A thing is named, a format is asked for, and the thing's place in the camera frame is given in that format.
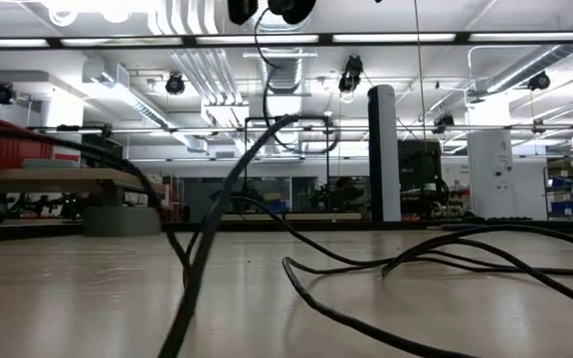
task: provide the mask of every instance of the workshop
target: workshop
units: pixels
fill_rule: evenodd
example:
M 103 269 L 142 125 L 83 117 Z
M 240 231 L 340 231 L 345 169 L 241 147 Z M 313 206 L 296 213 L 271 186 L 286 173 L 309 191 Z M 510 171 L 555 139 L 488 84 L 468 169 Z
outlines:
M 573 357 L 573 0 L 0 0 L 0 358 Z

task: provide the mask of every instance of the ceiling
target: ceiling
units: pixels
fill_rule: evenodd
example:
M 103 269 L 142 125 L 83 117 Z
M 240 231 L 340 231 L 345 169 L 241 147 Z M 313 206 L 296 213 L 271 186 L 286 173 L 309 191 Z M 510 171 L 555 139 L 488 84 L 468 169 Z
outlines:
M 230 23 L 226 16 L 226 1 L 216 1 L 215 23 L 220 33 L 253 33 L 250 25 L 243 27 Z M 473 31 L 473 30 L 573 30 L 573 0 L 418 0 L 419 29 L 426 31 Z M 317 0 L 305 32 L 378 32 L 416 31 L 415 3 L 412 0 Z M 145 14 L 134 14 L 127 21 L 113 24 L 100 14 L 81 14 L 68 27 L 52 25 L 47 9 L 32 2 L 14 3 L 0 1 L 0 37 L 36 36 L 109 36 L 151 35 Z M 388 84 L 396 92 L 397 116 L 406 125 L 419 124 L 418 118 L 451 90 L 463 87 L 468 78 L 488 79 L 510 68 L 519 60 L 537 51 L 537 48 L 491 48 L 477 49 L 472 54 L 472 70 L 469 68 L 469 49 L 465 47 L 353 47 L 353 48 L 307 48 L 316 54 L 305 59 L 303 76 L 306 79 L 302 98 L 302 112 L 322 115 L 330 110 L 333 118 L 341 119 L 342 125 L 360 123 L 367 116 L 369 81 L 374 85 Z M 263 88 L 260 62 L 245 58 L 245 53 L 255 49 L 228 49 L 227 59 L 232 75 L 243 97 L 258 95 Z M 339 100 L 334 81 L 342 71 L 347 56 L 358 54 L 364 64 L 362 84 L 355 92 L 351 103 Z M 201 119 L 200 94 L 187 84 L 181 95 L 168 95 L 164 84 L 170 72 L 179 71 L 165 50 L 102 51 L 84 53 L 74 51 L 0 52 L 0 71 L 43 71 L 82 92 L 90 105 L 87 106 L 86 122 L 109 122 L 114 126 L 141 125 L 140 115 L 128 105 L 115 98 L 96 95 L 82 83 L 83 63 L 91 57 L 102 57 L 124 65 L 131 74 L 131 87 L 157 105 L 167 115 L 174 116 L 175 124 L 182 126 L 205 126 Z M 424 76 L 419 81 L 420 66 Z M 553 108 L 573 105 L 573 56 L 547 70 L 552 86 L 544 92 L 513 90 L 510 93 L 511 120 L 531 122 L 536 115 Z M 319 78 L 325 78 L 324 85 Z M 441 88 L 435 89 L 437 82 Z M 457 123 L 465 122 L 466 108 L 460 101 L 450 108 Z M 437 111 L 427 113 L 431 120 Z M 573 122 L 573 112 L 555 120 Z M 516 136 L 531 136 L 531 133 L 514 133 Z M 565 131 L 549 138 L 567 139 L 573 131 Z M 364 133 L 346 134 L 346 140 L 365 138 Z M 131 136 L 131 145 L 170 145 L 173 138 Z

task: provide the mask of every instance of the table surface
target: table surface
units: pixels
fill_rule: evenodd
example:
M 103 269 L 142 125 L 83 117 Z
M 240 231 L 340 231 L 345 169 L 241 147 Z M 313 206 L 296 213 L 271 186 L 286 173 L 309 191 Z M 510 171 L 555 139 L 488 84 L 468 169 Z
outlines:
M 67 169 L 2 169 L 0 191 L 13 192 L 43 190 L 44 192 L 100 192 L 98 180 L 111 181 L 128 190 L 142 190 L 136 176 L 106 168 Z M 161 184 L 152 184 L 156 192 L 163 190 Z
M 395 256 L 437 232 L 309 233 L 347 257 Z M 186 245 L 188 234 L 179 234 Z M 573 268 L 573 246 L 534 235 L 477 239 L 531 265 Z M 494 261 L 472 248 L 451 253 Z M 312 311 L 280 258 L 341 266 L 284 233 L 222 233 L 182 357 L 406 357 Z M 573 301 L 527 276 L 409 264 L 303 284 L 325 304 L 389 332 L 483 357 L 573 357 Z M 573 278 L 558 278 L 573 287 Z M 155 357 L 181 269 L 163 236 L 0 243 L 0 358 Z

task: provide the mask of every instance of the desk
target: desk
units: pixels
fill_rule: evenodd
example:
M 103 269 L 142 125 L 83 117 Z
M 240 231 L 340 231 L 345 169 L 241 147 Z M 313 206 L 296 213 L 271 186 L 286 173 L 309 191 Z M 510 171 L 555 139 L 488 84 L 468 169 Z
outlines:
M 163 185 L 152 184 L 158 195 Z M 3 169 L 0 193 L 89 193 L 100 207 L 84 211 L 84 233 L 91 236 L 142 236 L 160 232 L 153 208 L 125 208 L 125 192 L 145 193 L 136 176 L 114 169 Z
M 152 184 L 162 194 L 161 184 Z M 3 169 L 0 193 L 104 193 L 109 187 L 144 193 L 140 180 L 115 169 Z

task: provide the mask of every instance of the hanging cable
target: hanging cable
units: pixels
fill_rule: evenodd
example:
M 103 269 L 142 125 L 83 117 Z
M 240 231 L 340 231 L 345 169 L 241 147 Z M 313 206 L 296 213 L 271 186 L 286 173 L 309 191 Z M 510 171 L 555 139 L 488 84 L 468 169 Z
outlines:
M 262 14 L 258 18 L 258 21 L 256 22 L 256 26 L 254 28 L 254 41 L 256 43 L 256 50 L 258 51 L 258 54 L 260 55 L 260 58 L 263 60 L 263 62 L 265 64 L 267 64 L 267 66 L 269 67 L 269 72 L 267 73 L 267 82 L 265 83 L 265 89 L 263 91 L 263 117 L 265 119 L 265 125 L 267 126 L 267 128 L 271 127 L 271 121 L 270 121 L 270 116 L 269 116 L 269 106 L 268 106 L 271 78 L 274 76 L 275 72 L 280 69 L 280 67 L 278 65 L 274 64 L 269 59 L 267 59 L 267 57 L 265 56 L 265 54 L 263 52 L 263 49 L 260 46 L 260 41 L 258 39 L 260 25 L 261 25 L 265 15 L 267 15 L 267 13 L 269 11 L 270 11 L 270 9 L 267 8 L 262 12 Z M 326 127 L 333 127 L 333 124 L 330 121 L 330 118 L 325 117 L 323 119 L 323 121 L 324 121 L 324 125 Z M 276 143 L 279 146 L 281 146 L 285 150 L 287 150 L 293 154 L 296 154 L 296 155 L 320 155 L 320 154 L 326 154 L 328 152 L 333 151 L 337 147 L 337 145 L 339 144 L 339 141 L 341 140 L 341 131 L 334 130 L 333 134 L 334 134 L 333 135 L 333 141 L 330 143 L 330 145 L 327 148 L 324 148 L 322 150 L 317 150 L 317 151 L 301 150 L 298 148 L 289 147 L 288 144 L 283 143 L 278 138 L 277 135 L 274 135 L 274 140 L 276 141 Z
M 211 247 L 213 246 L 215 235 L 218 231 L 218 224 L 220 221 L 220 217 L 222 216 L 224 209 L 227 203 L 230 200 L 230 195 L 233 190 L 233 186 L 236 183 L 238 177 L 244 170 L 244 168 L 253 160 L 253 158 L 257 155 L 258 151 L 262 148 L 262 146 L 280 129 L 289 126 L 297 121 L 296 117 L 293 116 L 286 116 L 285 118 L 279 120 L 274 125 L 272 125 L 262 136 L 261 138 L 256 141 L 254 146 L 243 155 L 240 161 L 236 164 L 236 166 L 232 169 L 229 173 L 227 179 L 223 184 L 223 189 L 216 199 L 212 210 L 210 211 L 209 215 L 204 219 L 203 224 L 201 225 L 201 230 L 199 233 L 195 233 L 194 237 L 192 238 L 192 242 L 190 243 L 187 253 L 185 253 L 176 241 L 175 235 L 173 231 L 170 229 L 167 230 L 167 238 L 169 244 L 171 245 L 174 253 L 179 258 L 181 264 L 183 265 L 186 275 L 185 282 L 186 282 L 186 290 L 181 298 L 181 302 L 179 304 L 179 308 L 176 314 L 176 317 L 173 321 L 173 324 L 170 328 L 169 334 L 165 340 L 165 344 L 159 353 L 159 357 L 163 358 L 172 358 L 177 357 L 178 352 L 180 351 L 180 347 L 184 341 L 184 337 L 187 333 L 187 329 L 189 327 L 189 323 L 191 322 L 196 303 L 198 299 L 198 295 L 200 292 L 200 287 L 202 283 L 202 277 L 204 274 L 204 270 L 206 267 L 206 262 L 209 258 L 209 253 Z M 0 136 L 5 137 L 12 137 L 16 139 L 23 139 L 23 140 L 32 140 L 38 141 L 42 143 L 47 143 L 51 145 L 58 145 L 64 146 L 71 149 L 76 149 L 80 151 L 87 151 L 93 153 L 102 153 L 103 155 L 111 156 L 112 154 L 109 153 L 107 150 L 102 148 L 97 148 L 87 144 L 80 144 L 74 143 L 66 140 L 57 139 L 54 137 L 48 137 L 43 135 L 38 135 L 31 132 L 24 132 L 19 131 L 17 129 L 8 129 L 8 128 L 0 128 Z M 152 198 L 152 204 L 155 208 L 160 211 L 160 201 L 158 200 L 156 193 L 153 191 L 151 184 L 143 176 L 143 174 L 129 161 L 122 160 L 122 163 L 125 166 L 125 169 L 128 172 L 133 173 L 136 175 L 142 183 L 142 186 Z M 292 235 L 296 236 L 298 239 L 302 240 L 306 244 L 312 246 L 314 249 L 326 254 L 327 256 L 334 258 L 342 263 L 349 265 L 349 267 L 345 268 L 331 268 L 331 269 L 314 269 L 314 268 L 307 268 L 304 265 L 297 263 L 295 260 L 291 258 L 284 258 L 283 266 L 285 272 L 295 287 L 296 291 L 302 299 L 306 301 L 306 303 L 313 309 L 317 310 L 318 312 L 326 315 L 327 317 L 340 322 L 344 325 L 352 327 L 374 339 L 387 343 L 393 347 L 399 348 L 406 352 L 416 354 L 422 357 L 469 357 L 468 355 L 456 353 L 456 352 L 449 352 L 445 350 L 441 350 L 438 348 L 433 348 L 430 346 L 426 346 L 420 343 L 416 343 L 402 337 L 393 335 L 388 332 L 384 332 L 381 329 L 376 327 L 372 327 L 367 323 L 359 321 L 355 318 L 349 317 L 345 314 L 336 312 L 329 307 L 322 305 L 321 303 L 317 302 L 308 294 L 301 287 L 299 281 L 297 280 L 296 276 L 294 275 L 291 266 L 296 267 L 298 269 L 303 269 L 311 273 L 315 274 L 331 274 L 331 273 L 342 273 L 342 272 L 349 272 L 349 271 L 356 271 L 356 270 L 363 270 L 363 269 L 374 269 L 377 267 L 383 266 L 383 273 L 387 273 L 390 270 L 398 267 L 399 265 L 406 264 L 406 263 L 415 263 L 415 262 L 427 262 L 427 263 L 435 263 L 441 265 L 447 265 L 453 268 L 458 269 L 466 269 L 475 272 L 509 272 L 509 273 L 528 273 L 538 279 L 539 281 L 547 284 L 548 286 L 552 287 L 553 289 L 559 291 L 560 293 L 570 297 L 573 299 L 573 290 L 554 279 L 547 276 L 547 274 L 559 274 L 559 275 L 570 275 L 573 276 L 573 269 L 563 269 L 563 268 L 531 268 L 530 266 L 526 265 L 525 263 L 519 261 L 517 258 L 511 256 L 510 254 L 501 251 L 499 249 L 493 248 L 487 244 L 473 242 L 466 239 L 461 239 L 462 237 L 467 237 L 470 235 L 482 234 L 482 233 L 489 233 L 489 232 L 497 232 L 497 231 L 516 231 L 516 232 L 527 232 L 527 233 L 536 233 L 540 235 L 546 235 L 552 238 L 556 238 L 559 240 L 566 241 L 568 243 L 573 244 L 573 237 L 561 233 L 556 233 L 549 230 L 538 229 L 533 227 L 525 227 L 525 226 L 494 226 L 494 227 L 485 227 L 485 228 L 475 228 L 470 229 L 458 233 L 451 233 L 441 237 L 437 237 L 431 240 L 426 241 L 425 243 L 419 244 L 416 247 L 402 253 L 400 256 L 396 258 L 390 259 L 381 259 L 375 261 L 356 261 L 349 258 L 342 257 L 338 254 L 331 252 L 330 250 L 324 248 L 323 246 L 317 244 L 313 240 L 305 237 L 304 235 L 298 233 L 294 228 L 289 226 L 285 223 L 282 219 L 280 219 L 277 215 L 272 213 L 269 208 L 264 207 L 261 203 L 254 202 L 252 199 L 248 198 L 234 198 L 234 200 L 245 200 L 249 203 L 255 204 L 261 210 L 265 211 L 267 214 L 272 216 L 274 220 L 276 220 L 284 229 L 288 230 Z M 196 255 L 193 261 L 190 263 L 190 255 L 192 254 L 193 248 L 196 248 Z M 480 248 L 482 250 L 486 250 L 494 255 L 500 256 L 511 264 L 514 267 L 506 267 L 497 264 L 491 263 L 484 263 L 482 261 L 477 261 L 473 259 L 468 259 L 464 257 L 460 257 L 454 254 L 442 253 L 435 251 L 436 248 L 445 245 L 465 245 L 465 246 L 472 246 L 476 248 Z M 449 259 L 459 260 L 463 262 L 467 262 L 469 264 L 479 265 L 480 268 L 469 267 L 457 263 L 451 263 L 448 261 L 435 259 L 435 258 L 425 258 L 425 255 L 439 255 L 444 256 Z

